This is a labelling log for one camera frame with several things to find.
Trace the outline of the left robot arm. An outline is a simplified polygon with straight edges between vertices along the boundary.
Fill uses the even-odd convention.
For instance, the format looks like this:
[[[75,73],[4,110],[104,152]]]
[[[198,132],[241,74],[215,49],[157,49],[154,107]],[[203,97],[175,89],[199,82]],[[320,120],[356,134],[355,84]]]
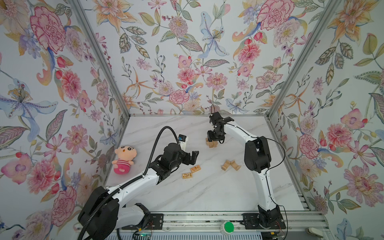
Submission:
[[[104,240],[114,230],[129,225],[143,226],[150,211],[143,204],[126,204],[144,190],[168,178],[181,164],[195,165],[199,151],[187,153],[177,143],[170,143],[163,154],[148,165],[143,173],[108,189],[98,187],[91,193],[78,216],[82,226],[79,240]]]

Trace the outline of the long wood block diagonal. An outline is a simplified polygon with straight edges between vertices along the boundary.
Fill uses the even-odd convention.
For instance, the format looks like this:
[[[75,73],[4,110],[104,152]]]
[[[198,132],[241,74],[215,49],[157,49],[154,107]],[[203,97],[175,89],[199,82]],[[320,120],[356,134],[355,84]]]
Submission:
[[[219,144],[218,141],[210,141],[208,138],[206,138],[206,144],[209,148],[216,148]]]

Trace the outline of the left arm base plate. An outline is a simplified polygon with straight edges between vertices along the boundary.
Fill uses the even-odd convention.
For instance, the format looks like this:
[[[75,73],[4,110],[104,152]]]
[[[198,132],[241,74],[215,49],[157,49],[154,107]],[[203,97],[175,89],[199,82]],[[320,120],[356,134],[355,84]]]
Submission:
[[[147,214],[137,225],[122,227],[122,230],[162,230],[164,224],[164,214]]]

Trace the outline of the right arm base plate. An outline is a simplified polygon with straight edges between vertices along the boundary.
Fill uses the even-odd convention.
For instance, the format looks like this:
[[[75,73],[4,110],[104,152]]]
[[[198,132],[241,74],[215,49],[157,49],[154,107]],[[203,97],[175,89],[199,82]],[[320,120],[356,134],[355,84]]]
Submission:
[[[281,214],[275,215],[271,219],[259,213],[244,213],[242,217],[240,224],[245,226],[246,230],[285,230],[287,228]]]

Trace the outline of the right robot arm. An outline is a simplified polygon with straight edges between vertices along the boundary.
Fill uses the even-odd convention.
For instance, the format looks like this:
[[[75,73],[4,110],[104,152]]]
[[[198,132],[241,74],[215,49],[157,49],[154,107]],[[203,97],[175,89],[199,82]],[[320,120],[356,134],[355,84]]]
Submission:
[[[244,162],[253,173],[258,192],[258,220],[264,229],[270,229],[282,217],[281,205],[275,201],[270,169],[272,156],[268,139],[251,134],[236,123],[211,123],[213,129],[207,132],[209,141],[223,143],[230,135],[244,147]]]

